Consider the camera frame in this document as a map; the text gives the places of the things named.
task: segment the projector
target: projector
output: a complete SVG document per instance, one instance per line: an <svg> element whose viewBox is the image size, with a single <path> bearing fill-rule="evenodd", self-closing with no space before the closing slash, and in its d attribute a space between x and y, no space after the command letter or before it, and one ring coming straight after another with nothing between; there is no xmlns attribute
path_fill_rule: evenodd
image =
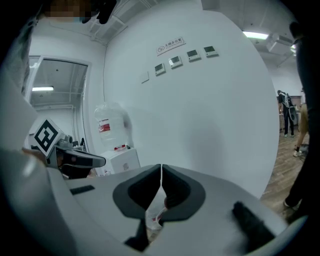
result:
<svg viewBox="0 0 320 256"><path fill-rule="evenodd" d="M272 54L283 55L290 51L293 41L277 33L271 34L266 43L266 48Z"/></svg>

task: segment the tan shorts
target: tan shorts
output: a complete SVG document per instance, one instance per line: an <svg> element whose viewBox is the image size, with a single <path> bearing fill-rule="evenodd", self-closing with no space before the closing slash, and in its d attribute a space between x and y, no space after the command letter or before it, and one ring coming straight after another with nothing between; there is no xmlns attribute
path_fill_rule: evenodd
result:
<svg viewBox="0 0 320 256"><path fill-rule="evenodd" d="M299 122L299 131L301 133L307 133L309 130L308 126L308 110L307 105L303 104L300 109L300 122Z"/></svg>

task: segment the ceiling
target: ceiling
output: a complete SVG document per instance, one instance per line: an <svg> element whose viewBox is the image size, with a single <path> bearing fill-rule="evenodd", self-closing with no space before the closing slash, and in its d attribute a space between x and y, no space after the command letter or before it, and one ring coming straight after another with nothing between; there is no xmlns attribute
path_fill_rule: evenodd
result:
<svg viewBox="0 0 320 256"><path fill-rule="evenodd" d="M107 45L110 40L121 33L128 22L137 14L156 6L165 0L120 0L109 21L101 25L93 17L88 23L61 23L51 21L53 27L75 31L91 37L92 40ZM233 21L241 30L272 34L293 40L289 24L295 21L292 13L280 0L199 0L204 10L221 12ZM283 60L295 61L290 50L284 56L269 53L266 40L250 39L260 53L270 54L277 64Z"/></svg>
<svg viewBox="0 0 320 256"><path fill-rule="evenodd" d="M34 107L75 105L82 97L87 66L44 59L34 79L33 87L53 86L53 91L33 91Z"/></svg>

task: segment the wall control panel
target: wall control panel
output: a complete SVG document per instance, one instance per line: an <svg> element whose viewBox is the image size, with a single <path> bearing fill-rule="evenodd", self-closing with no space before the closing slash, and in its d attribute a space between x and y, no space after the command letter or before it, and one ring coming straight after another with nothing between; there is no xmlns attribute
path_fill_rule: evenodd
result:
<svg viewBox="0 0 320 256"><path fill-rule="evenodd" d="M190 62L201 59L201 56L196 50L191 50L186 53Z"/></svg>
<svg viewBox="0 0 320 256"><path fill-rule="evenodd" d="M203 49L207 57L218 55L217 51L215 50L215 48L213 48L213 46L204 47Z"/></svg>
<svg viewBox="0 0 320 256"><path fill-rule="evenodd" d="M178 66L181 66L182 65L182 60L179 56L177 57L173 57L173 58L170 58L169 59L169 64L171 66L171 68L176 68Z"/></svg>
<svg viewBox="0 0 320 256"><path fill-rule="evenodd" d="M154 67L155 75L158 76L166 72L165 64L161 63L158 66Z"/></svg>

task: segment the thermostat screen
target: thermostat screen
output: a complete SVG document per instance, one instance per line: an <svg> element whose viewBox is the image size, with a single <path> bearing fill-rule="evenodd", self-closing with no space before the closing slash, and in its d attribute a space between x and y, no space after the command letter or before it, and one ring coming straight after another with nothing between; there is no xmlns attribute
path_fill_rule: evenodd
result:
<svg viewBox="0 0 320 256"><path fill-rule="evenodd" d="M209 47L204 47L204 50L206 53L209 53L209 52L214 52L215 48L213 48L212 46L209 46Z"/></svg>
<svg viewBox="0 0 320 256"><path fill-rule="evenodd" d="M177 57L174 57L174 58L172 58L170 60L172 61L172 63L176 63L176 62L179 61L179 57L177 56Z"/></svg>
<svg viewBox="0 0 320 256"><path fill-rule="evenodd" d="M157 71L159 71L160 69L162 69L162 64L160 64L160 65L158 65L158 66L154 67L154 69L155 69L155 71L156 71L156 72L157 72Z"/></svg>
<svg viewBox="0 0 320 256"><path fill-rule="evenodd" d="M189 57L191 57L191 56L197 55L198 53L196 50L192 50L192 51L188 51L187 54Z"/></svg>

